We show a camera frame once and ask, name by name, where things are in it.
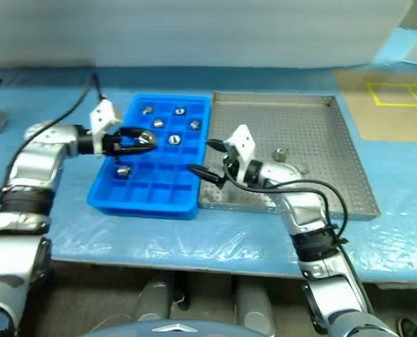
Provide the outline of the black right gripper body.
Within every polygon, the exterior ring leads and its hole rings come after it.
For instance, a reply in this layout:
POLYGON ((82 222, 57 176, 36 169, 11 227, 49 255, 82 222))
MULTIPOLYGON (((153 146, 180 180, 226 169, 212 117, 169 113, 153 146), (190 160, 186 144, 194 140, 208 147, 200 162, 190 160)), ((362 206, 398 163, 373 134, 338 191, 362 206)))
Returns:
POLYGON ((225 144, 219 144, 216 149, 217 151, 225 154, 225 156, 223 157, 224 176, 221 177, 219 181, 216 183, 216 186, 219 189, 223 189, 224 184, 227 181, 236 182, 239 170, 239 153, 235 147, 225 144))

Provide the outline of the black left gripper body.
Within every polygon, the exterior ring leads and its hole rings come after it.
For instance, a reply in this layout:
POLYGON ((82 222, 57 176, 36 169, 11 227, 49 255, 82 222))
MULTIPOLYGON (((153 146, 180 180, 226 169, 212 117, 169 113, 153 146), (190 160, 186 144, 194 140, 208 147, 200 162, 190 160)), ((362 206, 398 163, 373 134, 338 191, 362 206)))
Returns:
POLYGON ((109 157, 118 157, 122 155, 123 147, 121 145, 122 136, 120 132, 114 134, 105 134, 102 137, 102 153, 109 157))

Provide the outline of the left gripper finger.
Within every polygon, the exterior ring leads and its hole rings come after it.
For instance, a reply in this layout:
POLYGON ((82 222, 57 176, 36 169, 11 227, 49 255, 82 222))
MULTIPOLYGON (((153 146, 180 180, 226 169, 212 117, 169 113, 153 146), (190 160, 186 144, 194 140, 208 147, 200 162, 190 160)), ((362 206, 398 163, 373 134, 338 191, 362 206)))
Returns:
POLYGON ((155 143, 136 143, 129 146, 120 144, 118 155, 135 155, 143 154, 155 150, 157 145, 155 143))
POLYGON ((138 127, 121 127, 118 130, 118 134, 124 137, 129 137, 132 139, 138 139, 139 141, 156 141, 157 137, 153 132, 144 128, 138 127))

